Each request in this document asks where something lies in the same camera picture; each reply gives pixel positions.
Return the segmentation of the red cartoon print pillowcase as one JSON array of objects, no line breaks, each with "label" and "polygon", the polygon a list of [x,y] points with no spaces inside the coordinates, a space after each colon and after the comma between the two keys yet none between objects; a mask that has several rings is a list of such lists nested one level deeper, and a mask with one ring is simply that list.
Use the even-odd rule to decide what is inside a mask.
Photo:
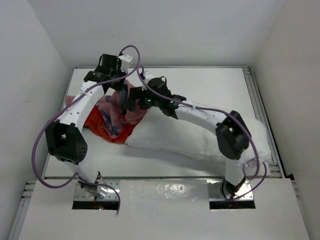
[{"label": "red cartoon print pillowcase", "polygon": [[121,91],[114,91],[111,95],[101,97],[83,127],[108,142],[124,144],[147,113],[138,105],[135,106],[135,111],[125,109],[125,103],[133,87],[128,80],[125,80]]}]

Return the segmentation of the white pillow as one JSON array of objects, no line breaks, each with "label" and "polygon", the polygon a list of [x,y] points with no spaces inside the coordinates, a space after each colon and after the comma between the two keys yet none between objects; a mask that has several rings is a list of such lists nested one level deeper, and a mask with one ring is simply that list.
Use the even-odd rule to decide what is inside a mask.
[{"label": "white pillow", "polygon": [[[265,125],[248,115],[240,113],[251,133],[258,152],[259,162],[272,160]],[[135,126],[125,144],[134,148],[144,148],[177,153],[201,161],[224,161],[216,136],[191,122],[165,116],[161,110],[152,107]]]}]

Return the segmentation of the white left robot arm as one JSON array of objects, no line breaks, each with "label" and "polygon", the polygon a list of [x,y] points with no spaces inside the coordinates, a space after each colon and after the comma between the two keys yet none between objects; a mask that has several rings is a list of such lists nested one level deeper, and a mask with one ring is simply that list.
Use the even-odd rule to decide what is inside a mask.
[{"label": "white left robot arm", "polygon": [[84,77],[71,104],[45,130],[49,154],[86,182],[94,184],[99,171],[86,159],[88,145],[82,135],[85,121],[108,89],[121,90],[132,61],[127,54],[103,54],[96,69]]}]

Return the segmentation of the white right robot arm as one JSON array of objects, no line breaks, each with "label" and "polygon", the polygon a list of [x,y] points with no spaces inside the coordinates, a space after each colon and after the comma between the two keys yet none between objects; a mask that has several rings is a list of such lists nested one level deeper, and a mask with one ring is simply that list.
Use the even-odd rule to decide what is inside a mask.
[{"label": "white right robot arm", "polygon": [[151,78],[143,86],[131,88],[125,103],[129,111],[137,108],[148,110],[151,107],[159,108],[168,117],[195,124],[216,136],[218,149],[227,158],[220,191],[234,197],[246,181],[240,158],[249,147],[251,137],[241,115],[234,110],[222,113],[195,106],[184,96],[171,93],[167,82],[160,77]]}]

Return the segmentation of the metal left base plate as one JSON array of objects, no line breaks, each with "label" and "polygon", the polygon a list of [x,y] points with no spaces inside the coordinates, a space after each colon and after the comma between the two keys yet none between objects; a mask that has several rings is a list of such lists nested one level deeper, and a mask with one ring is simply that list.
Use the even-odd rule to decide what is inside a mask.
[{"label": "metal left base plate", "polygon": [[75,201],[93,201],[97,198],[99,201],[117,201],[119,198],[116,194],[120,192],[120,181],[118,179],[100,180],[102,186],[95,186],[78,181],[75,188]]}]

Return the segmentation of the aluminium frame rail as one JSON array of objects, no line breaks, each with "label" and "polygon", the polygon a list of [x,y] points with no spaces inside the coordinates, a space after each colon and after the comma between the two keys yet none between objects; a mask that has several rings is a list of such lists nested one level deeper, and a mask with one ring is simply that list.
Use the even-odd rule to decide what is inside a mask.
[{"label": "aluminium frame rail", "polygon": [[242,68],[242,72],[253,106],[254,115],[266,127],[267,141],[271,151],[271,161],[269,162],[271,177],[290,179],[294,183],[294,175],[292,173],[287,174],[284,168],[255,76],[253,75],[252,70],[247,66]]}]

